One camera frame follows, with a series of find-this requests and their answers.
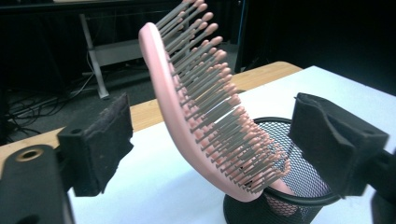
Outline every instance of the metal ring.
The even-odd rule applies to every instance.
[[[23,151],[20,153],[17,158],[15,159],[16,161],[31,161],[34,160],[35,158],[41,156],[44,153],[44,150],[41,148],[32,148],[26,151]]]

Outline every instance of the hairbrush head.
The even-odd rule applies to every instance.
[[[204,40],[218,29],[206,24],[213,14],[186,28],[206,8],[204,1],[183,1],[157,24],[140,30],[140,47],[179,152],[217,188],[249,202],[285,175],[290,163],[281,147],[270,147],[269,135],[239,105],[231,69],[221,62],[226,52],[216,49],[222,38]]]

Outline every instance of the black mesh cup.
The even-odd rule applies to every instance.
[[[320,209],[339,200],[320,178],[315,168],[302,157],[302,151],[288,138],[290,120],[254,119],[262,129],[288,152],[290,172],[283,182],[294,192],[289,195],[270,187],[253,202],[241,203],[226,195],[223,212],[228,224],[310,223]]]

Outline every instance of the floor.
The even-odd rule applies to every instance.
[[[234,69],[238,47],[221,44],[228,54],[225,62]],[[106,88],[110,93],[101,100],[96,92],[94,77],[83,77],[68,93],[67,97],[36,94],[31,92],[8,92],[10,113],[17,115],[9,120],[9,143],[20,141],[40,133],[66,126],[77,116],[89,116],[85,108],[108,104],[111,99],[127,93],[130,105],[137,105],[155,98],[149,71],[142,60],[121,63],[102,68]]]

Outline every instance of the metal mesh container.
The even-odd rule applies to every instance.
[[[282,180],[294,195],[270,187],[250,203],[241,203],[226,195],[223,209],[227,223],[310,223],[324,205],[336,202],[339,197],[332,194],[315,168],[303,158],[302,151],[288,138],[289,119],[254,121],[275,139],[273,144],[280,144],[288,152],[291,171]]]

